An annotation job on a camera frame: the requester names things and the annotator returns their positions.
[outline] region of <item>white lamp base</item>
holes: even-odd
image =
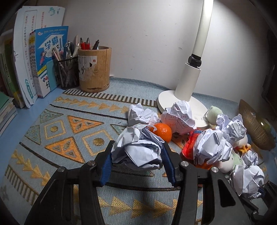
[[[180,100],[175,97],[174,91],[163,91],[159,94],[157,105],[159,110],[163,112],[165,108],[171,108],[177,101]],[[196,126],[198,128],[206,128],[209,124],[203,119],[203,116],[208,111],[207,108],[194,97],[190,98],[189,105],[191,107],[192,117],[195,119]]]

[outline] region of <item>metal screw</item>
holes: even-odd
[[[189,163],[188,163],[187,161],[182,161],[182,162],[181,162],[181,165],[182,165],[183,167],[187,167],[187,166],[189,165]]]
[[[58,172],[63,172],[65,170],[65,167],[59,167]]]
[[[93,160],[90,160],[90,161],[88,161],[87,162],[87,164],[89,165],[89,166],[94,166],[95,165],[95,161],[93,161]]]
[[[217,172],[218,172],[218,168],[217,168],[217,167],[212,167],[212,171],[213,171],[214,173],[217,173]]]

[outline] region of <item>desk lamp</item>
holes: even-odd
[[[195,119],[197,127],[206,127],[208,123],[203,119],[207,108],[196,98],[192,97],[197,79],[201,69],[201,57],[206,44],[208,31],[212,17],[212,7],[214,0],[204,0],[200,24],[191,56],[188,63],[185,64],[183,74],[178,80],[175,91],[163,91],[157,99],[158,108],[161,112],[165,108],[170,108],[177,101],[188,101],[191,107],[192,116]]]

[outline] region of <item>black mesh pen holder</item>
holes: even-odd
[[[63,90],[79,86],[78,57],[56,61],[56,65]]]

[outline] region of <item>patterned tablecloth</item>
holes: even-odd
[[[105,93],[85,93],[80,89],[63,92],[29,128],[14,151],[0,196],[20,223],[24,221],[51,175],[60,166],[80,167],[104,151],[127,126],[130,104],[141,103],[156,111],[156,99],[165,88],[142,81],[112,79]],[[238,103],[195,94],[234,117]],[[180,153],[187,136],[173,135],[171,149]],[[99,202],[106,224],[171,224],[179,194],[167,181],[164,168],[149,172],[113,166],[109,182],[98,188]],[[74,186],[76,224],[81,224],[78,186]],[[202,217],[202,188],[198,188],[196,224]]]

